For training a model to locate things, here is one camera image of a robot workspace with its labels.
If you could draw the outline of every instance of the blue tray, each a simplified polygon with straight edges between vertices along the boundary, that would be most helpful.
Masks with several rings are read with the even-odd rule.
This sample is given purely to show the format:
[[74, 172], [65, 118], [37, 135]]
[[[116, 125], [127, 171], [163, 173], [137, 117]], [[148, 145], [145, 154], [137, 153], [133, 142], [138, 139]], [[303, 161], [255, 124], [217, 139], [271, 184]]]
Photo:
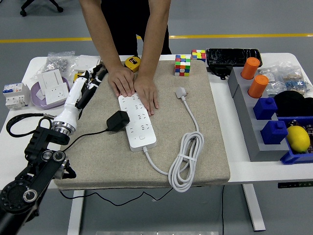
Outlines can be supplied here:
[[[292, 120], [297, 120], [301, 126], [313, 125], [313, 116], [309, 117], [279, 117], [278, 120], [284, 121], [287, 125]], [[290, 145], [287, 141], [289, 152], [286, 153], [280, 161], [283, 164], [291, 165], [298, 163], [313, 163], [313, 153], [295, 153], [290, 148]]]

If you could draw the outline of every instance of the person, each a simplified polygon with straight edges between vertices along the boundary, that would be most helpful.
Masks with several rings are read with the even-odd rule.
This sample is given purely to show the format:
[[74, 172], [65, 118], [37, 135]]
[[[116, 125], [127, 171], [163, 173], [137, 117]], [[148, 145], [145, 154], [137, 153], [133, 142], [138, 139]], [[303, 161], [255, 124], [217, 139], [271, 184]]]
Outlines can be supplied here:
[[[80, 0], [92, 41], [109, 72], [116, 96], [137, 92], [148, 114], [159, 108], [153, 82], [161, 54], [169, 49], [168, 17], [171, 0]], [[137, 78], [122, 65], [119, 55], [137, 55], [137, 38], [143, 40]]]

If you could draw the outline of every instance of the table leg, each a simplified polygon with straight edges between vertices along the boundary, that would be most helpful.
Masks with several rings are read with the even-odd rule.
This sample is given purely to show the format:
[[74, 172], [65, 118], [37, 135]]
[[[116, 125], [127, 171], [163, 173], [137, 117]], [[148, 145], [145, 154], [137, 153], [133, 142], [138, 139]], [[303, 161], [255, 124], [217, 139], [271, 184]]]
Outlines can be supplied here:
[[[73, 197], [84, 196], [85, 190], [75, 190]], [[82, 218], [84, 198], [76, 198], [72, 201], [67, 235], [79, 235], [80, 221]]]
[[262, 218], [258, 199], [256, 198], [253, 184], [242, 184], [248, 204], [253, 229], [255, 232], [265, 231], [265, 224]]

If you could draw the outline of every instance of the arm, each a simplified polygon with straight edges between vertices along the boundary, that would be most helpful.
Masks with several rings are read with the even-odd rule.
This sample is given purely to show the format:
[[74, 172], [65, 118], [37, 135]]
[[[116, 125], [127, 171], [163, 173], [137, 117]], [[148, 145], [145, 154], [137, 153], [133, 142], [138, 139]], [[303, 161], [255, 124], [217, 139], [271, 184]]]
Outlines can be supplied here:
[[147, 23], [143, 52], [134, 88], [149, 115], [159, 108], [157, 89], [153, 82], [162, 52], [171, 0], [149, 0], [150, 17]]
[[109, 72], [109, 83], [116, 96], [134, 94], [134, 73], [125, 68], [116, 51], [112, 35], [101, 10], [101, 0], [80, 0], [92, 41]]

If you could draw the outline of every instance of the beige fabric pad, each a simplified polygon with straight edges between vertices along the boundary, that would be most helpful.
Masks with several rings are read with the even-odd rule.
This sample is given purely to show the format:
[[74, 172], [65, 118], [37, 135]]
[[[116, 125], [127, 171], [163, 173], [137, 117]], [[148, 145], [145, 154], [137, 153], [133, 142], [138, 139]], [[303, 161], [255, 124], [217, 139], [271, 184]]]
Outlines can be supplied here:
[[[177, 87], [184, 87], [187, 104], [204, 135], [193, 185], [224, 184], [230, 171], [205, 63], [192, 60], [187, 77], [174, 76], [174, 66], [174, 61], [160, 61], [154, 77], [160, 109], [150, 117], [157, 145], [149, 149], [149, 155], [156, 166], [168, 172], [179, 153], [182, 136], [196, 130], [184, 103], [175, 95]], [[106, 129], [106, 120], [117, 110], [118, 99], [105, 77], [83, 110], [71, 142], [82, 134]], [[66, 155], [77, 177], [55, 180], [59, 189], [170, 187], [167, 176], [152, 168], [143, 151], [130, 151], [126, 131], [82, 137]]]

